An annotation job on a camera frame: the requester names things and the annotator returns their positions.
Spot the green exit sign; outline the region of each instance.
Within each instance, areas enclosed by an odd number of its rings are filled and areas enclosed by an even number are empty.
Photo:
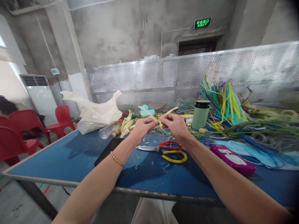
[[[211,25],[212,18],[203,19],[203,20],[196,20],[194,22],[194,30],[209,27]]]

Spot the pants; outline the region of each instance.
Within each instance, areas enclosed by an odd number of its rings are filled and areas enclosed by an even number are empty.
[[[172,213],[173,201],[140,198],[131,224],[178,224]]]

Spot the scissors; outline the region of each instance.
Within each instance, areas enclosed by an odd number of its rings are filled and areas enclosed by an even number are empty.
[[[167,146],[167,144],[171,144],[171,145],[175,144],[175,145],[179,146],[179,148]],[[175,141],[165,141],[165,142],[160,143],[157,147],[145,146],[143,148],[138,148],[138,149],[143,150],[143,151],[149,151],[149,152],[156,151],[156,152],[159,152],[162,154],[177,154],[177,153],[179,153],[184,156],[184,158],[181,160],[173,160],[165,155],[162,155],[162,157],[164,159],[166,159],[167,161],[176,163],[176,164],[181,164],[181,163],[184,163],[187,161],[187,155],[186,155],[186,153],[184,153],[182,151],[182,150],[184,150],[183,146],[180,143],[175,142]]]

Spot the chair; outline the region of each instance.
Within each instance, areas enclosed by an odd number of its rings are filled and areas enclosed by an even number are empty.
[[[58,124],[50,125],[46,127],[46,130],[55,133],[58,139],[65,136],[64,129],[66,127],[70,127],[73,131],[76,130],[69,114],[69,107],[67,105],[56,107],[55,115],[58,120]]]
[[[17,131],[17,127],[11,121],[9,121],[6,117],[0,116],[0,126],[11,128],[11,129]]]
[[[11,128],[0,127],[0,161],[5,161],[9,166],[17,164],[18,155],[36,153],[37,147],[44,146],[36,139],[23,141],[20,134]]]
[[[43,127],[34,110],[20,110],[13,112],[8,116],[8,120],[17,127],[17,130],[20,133],[33,128],[39,128],[47,137],[48,144],[51,144],[50,133]]]

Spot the hand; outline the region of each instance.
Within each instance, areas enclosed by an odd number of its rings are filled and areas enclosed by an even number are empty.
[[[146,134],[150,134],[152,128],[156,127],[157,125],[160,125],[160,123],[150,117],[138,119],[136,126],[128,137],[135,139],[136,143],[140,144],[143,141],[144,136]]]
[[[169,113],[165,117],[159,117],[159,120],[163,124],[163,128],[169,128],[178,141],[190,135],[184,118],[178,114]]]

